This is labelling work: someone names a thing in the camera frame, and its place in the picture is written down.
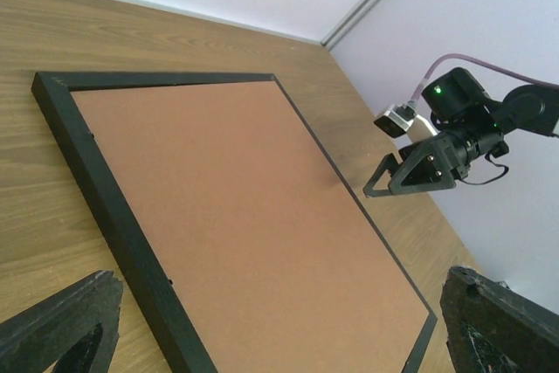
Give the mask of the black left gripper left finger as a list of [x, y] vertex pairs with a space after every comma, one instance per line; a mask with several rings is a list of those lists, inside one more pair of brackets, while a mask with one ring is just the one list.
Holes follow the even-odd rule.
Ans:
[[1, 323], [2, 372], [107, 372], [123, 285], [97, 271]]

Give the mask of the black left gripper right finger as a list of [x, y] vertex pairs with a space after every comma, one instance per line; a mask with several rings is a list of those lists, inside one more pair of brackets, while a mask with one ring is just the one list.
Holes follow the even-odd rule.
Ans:
[[440, 306], [457, 372], [557, 372], [558, 315], [466, 266], [452, 266]]

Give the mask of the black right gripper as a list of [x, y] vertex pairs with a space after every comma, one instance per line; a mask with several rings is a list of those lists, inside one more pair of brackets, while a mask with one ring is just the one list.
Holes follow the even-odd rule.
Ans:
[[[400, 149], [402, 162], [394, 154], [387, 154], [362, 192], [367, 198], [375, 198], [453, 189], [457, 181], [468, 177], [471, 147], [467, 143], [465, 132], [450, 130]], [[386, 173], [390, 176], [388, 185], [378, 189]]]

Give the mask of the brown backing board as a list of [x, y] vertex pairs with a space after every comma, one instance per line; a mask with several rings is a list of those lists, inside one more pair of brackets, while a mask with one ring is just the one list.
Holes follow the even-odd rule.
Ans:
[[416, 372], [430, 309], [274, 81], [73, 99], [220, 372]]

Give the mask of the black picture frame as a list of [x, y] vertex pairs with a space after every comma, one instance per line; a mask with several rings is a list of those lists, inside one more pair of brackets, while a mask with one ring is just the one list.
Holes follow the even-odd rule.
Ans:
[[38, 72], [31, 91], [144, 318], [175, 372], [215, 372], [176, 292], [86, 124], [75, 92], [272, 82], [271, 73]]

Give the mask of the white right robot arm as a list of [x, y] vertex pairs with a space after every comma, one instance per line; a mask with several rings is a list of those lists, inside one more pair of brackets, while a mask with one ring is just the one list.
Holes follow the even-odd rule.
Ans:
[[363, 188], [366, 197], [409, 195], [455, 188], [471, 164], [505, 155], [506, 135], [516, 129], [558, 135], [558, 87], [529, 83], [504, 100], [489, 97], [470, 72], [456, 67], [421, 92], [437, 133], [388, 154]]

